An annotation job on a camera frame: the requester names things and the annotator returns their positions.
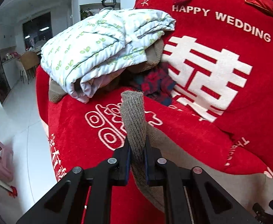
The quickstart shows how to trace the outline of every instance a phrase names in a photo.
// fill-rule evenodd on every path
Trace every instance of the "white tile floor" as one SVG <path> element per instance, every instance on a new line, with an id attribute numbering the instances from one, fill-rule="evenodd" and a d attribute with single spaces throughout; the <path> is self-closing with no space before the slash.
<path id="1" fill-rule="evenodd" d="M 16 221 L 36 203 L 56 179 L 47 136 L 41 125 L 35 80 L 19 81 L 0 108 L 0 141 L 12 145 L 14 180 L 18 197 L 0 188 L 0 215 L 7 224 Z"/>

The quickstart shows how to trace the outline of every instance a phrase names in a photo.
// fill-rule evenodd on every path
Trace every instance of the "wooden chair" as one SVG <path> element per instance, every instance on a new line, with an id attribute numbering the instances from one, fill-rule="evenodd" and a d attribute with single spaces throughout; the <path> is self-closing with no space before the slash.
<path id="1" fill-rule="evenodd" d="M 29 70 L 33 70 L 32 71 L 32 77 L 34 77 L 34 73 L 35 73 L 35 69 L 37 67 L 37 65 L 40 64 L 39 58 L 37 56 L 37 54 L 33 51 L 27 51 L 24 54 L 22 54 L 21 56 L 21 63 L 24 66 L 25 72 L 27 73 L 27 75 L 30 75 L 30 71 Z"/>
<path id="2" fill-rule="evenodd" d="M 20 71 L 21 81 L 23 81 L 23 83 L 25 83 L 25 81 L 24 81 L 24 76 L 25 76 L 26 79 L 27 79 L 27 81 L 29 82 L 29 78 L 28 78 L 27 72 L 26 72 L 23 64 L 21 63 L 21 60 L 17 59 L 15 61 L 15 63 L 16 63 L 16 66 L 18 67 L 19 71 Z"/>

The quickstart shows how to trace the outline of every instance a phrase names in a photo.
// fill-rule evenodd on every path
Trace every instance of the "metal screw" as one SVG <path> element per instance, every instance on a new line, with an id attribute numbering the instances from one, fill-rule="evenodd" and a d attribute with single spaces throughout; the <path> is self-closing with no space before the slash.
<path id="1" fill-rule="evenodd" d="M 158 162 L 159 164 L 165 164 L 165 163 L 167 162 L 167 160 L 166 160 L 165 158 L 159 158 L 159 159 L 157 160 L 157 162 Z"/>
<path id="2" fill-rule="evenodd" d="M 194 167 L 193 172 L 196 174 L 201 174 L 203 170 L 200 167 Z"/>
<path id="3" fill-rule="evenodd" d="M 109 163 L 109 164 L 114 164 L 114 163 L 116 163 L 116 162 L 117 162 L 117 159 L 116 159 L 116 158 L 113 158 L 113 157 L 112 157 L 112 158 L 109 158 L 109 159 L 108 159 L 108 163 Z"/>
<path id="4" fill-rule="evenodd" d="M 72 169 L 72 171 L 73 171 L 74 173 L 79 173 L 80 171 L 82 171 L 82 168 L 81 168 L 81 167 L 74 167 L 74 168 Z"/>

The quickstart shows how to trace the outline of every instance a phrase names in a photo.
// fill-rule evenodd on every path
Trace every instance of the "plaid cloth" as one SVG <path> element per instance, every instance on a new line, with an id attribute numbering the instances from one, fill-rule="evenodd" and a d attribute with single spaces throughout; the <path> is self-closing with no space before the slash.
<path id="1" fill-rule="evenodd" d="M 176 82 L 169 76 L 167 62 L 160 62 L 151 70 L 142 73 L 130 73 L 130 78 L 128 85 L 143 91 L 145 96 L 165 106 L 172 103 L 171 91 Z"/>

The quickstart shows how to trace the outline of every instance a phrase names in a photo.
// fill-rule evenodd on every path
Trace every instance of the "pile of clothes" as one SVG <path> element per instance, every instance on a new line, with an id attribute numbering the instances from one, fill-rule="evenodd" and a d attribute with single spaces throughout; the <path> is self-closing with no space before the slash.
<path id="1" fill-rule="evenodd" d="M 150 46 L 164 31 L 173 31 L 175 22 L 160 10 L 105 9 L 59 33 L 42 47 L 41 67 L 52 79 L 50 98 L 58 102 L 69 94 L 87 103 L 125 68 L 152 68 L 160 61 L 163 42 Z M 153 63 L 143 63 L 146 49 L 155 57 L 157 50 L 159 59 L 152 56 Z"/>

